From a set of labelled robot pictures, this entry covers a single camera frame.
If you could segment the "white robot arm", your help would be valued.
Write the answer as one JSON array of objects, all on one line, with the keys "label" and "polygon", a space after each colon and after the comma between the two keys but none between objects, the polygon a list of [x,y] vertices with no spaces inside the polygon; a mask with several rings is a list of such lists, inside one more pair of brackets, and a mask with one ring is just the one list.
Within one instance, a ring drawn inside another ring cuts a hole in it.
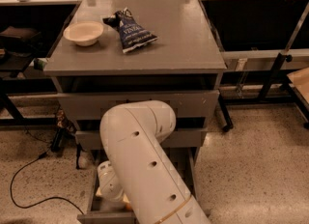
[{"label": "white robot arm", "polygon": [[166,103],[148,100],[110,108],[99,134],[139,224],[211,224],[161,147],[175,129]]}]

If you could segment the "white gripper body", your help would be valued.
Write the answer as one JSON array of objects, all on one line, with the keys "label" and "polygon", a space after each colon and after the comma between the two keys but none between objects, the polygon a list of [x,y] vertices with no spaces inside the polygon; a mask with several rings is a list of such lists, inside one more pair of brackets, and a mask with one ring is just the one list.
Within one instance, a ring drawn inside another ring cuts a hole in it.
[{"label": "white gripper body", "polygon": [[124,189],[109,160],[98,166],[99,192],[101,196],[110,202],[122,202]]}]

